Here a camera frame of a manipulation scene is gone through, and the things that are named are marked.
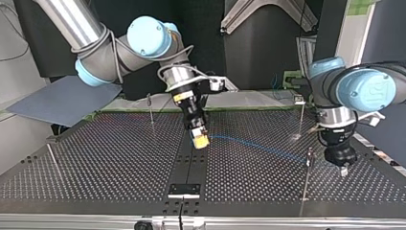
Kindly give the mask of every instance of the gray panel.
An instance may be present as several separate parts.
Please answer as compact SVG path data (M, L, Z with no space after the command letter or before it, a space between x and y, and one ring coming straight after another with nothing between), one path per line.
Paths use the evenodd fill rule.
M53 145L57 164L47 152L3 175L0 212L162 215L183 136L179 113L101 114Z
M356 141L359 160L349 176L339 176L316 135L305 133L314 126L309 114L297 141L299 110L216 112L210 118L212 142L193 152L203 161L192 164L188 183L202 184L203 191L184 207L192 215L299 217L303 205L305 217L406 218L406 178ZM317 160L302 203L309 147Z
M275 76L280 85L284 71L299 69L299 30L279 7L258 9L232 34L225 35L227 77L240 89L270 89Z
M348 0L325 0L313 61L335 57Z
M362 62L406 59L405 8L404 0L376 3ZM358 131L397 163L406 166L406 105L392 105L382 110L382 114L386 119L377 127L360 126Z
M72 127L122 91L116 84L92 87L78 76L66 76L8 107L9 112L47 123Z

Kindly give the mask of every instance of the black metal plate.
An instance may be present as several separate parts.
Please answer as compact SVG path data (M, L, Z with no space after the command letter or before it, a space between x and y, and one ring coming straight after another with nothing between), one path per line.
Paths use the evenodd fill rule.
M354 141L359 161L347 177L324 160L315 125L300 110L213 112L211 144L193 157L188 182L202 183L198 216L406 218L406 178ZM307 198L305 155L317 155Z
M3 176L0 213L177 215L167 193L186 181L183 137L182 114L101 114L52 145L58 164L47 152Z

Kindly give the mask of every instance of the black cable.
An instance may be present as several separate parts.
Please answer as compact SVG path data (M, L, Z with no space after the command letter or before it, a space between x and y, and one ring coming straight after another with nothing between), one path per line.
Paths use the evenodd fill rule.
M6 6L6 8L9 8L9 10L13 12L13 10L8 5L0 5L0 6ZM6 20L10 23L10 25L12 26L14 31L18 34L18 36L21 37L27 43L27 47L26 47L25 51L22 54L17 55L15 57L3 58L3 59L0 59L0 61L14 60L14 59L18 59L18 58L21 58L21 57L25 56L28 53L28 51L30 50L30 46L29 46L27 40L25 39L24 35L21 34L17 30L17 28L15 28L14 24L12 24L12 22L9 20L9 18L6 16L6 14L2 10L0 10L0 12L6 17Z
M15 57L9 57L9 58L0 59L0 61L7 61L7 60L14 60L14 59L21 58L21 57L25 56L28 53L29 50L30 50L30 46L27 45L26 50L21 55L18 55L18 56L15 56Z

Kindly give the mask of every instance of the white wall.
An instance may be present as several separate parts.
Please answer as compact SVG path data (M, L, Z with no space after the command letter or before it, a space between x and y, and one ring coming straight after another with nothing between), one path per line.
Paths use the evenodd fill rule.
M0 1L13 6L12 0ZM18 19L10 11L0 8L21 32ZM0 59L18 56L26 47L27 43L0 12ZM18 59L0 61L0 111L4 112L10 104L45 85L30 52ZM51 134L49 124L0 113L0 173L39 150Z
M338 42L337 56L344 59L347 66L361 63L375 4L365 15L347 15L343 22Z

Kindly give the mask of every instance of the aluminum frame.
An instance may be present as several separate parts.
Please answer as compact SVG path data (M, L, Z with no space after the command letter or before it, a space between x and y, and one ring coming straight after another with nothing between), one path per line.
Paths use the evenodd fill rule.
M221 32L230 35L251 14L266 5L275 5L282 8L293 20L301 24L304 4L305 0L238 0L221 21ZM302 28L307 32L311 31L317 22L317 18L306 5L304 7Z

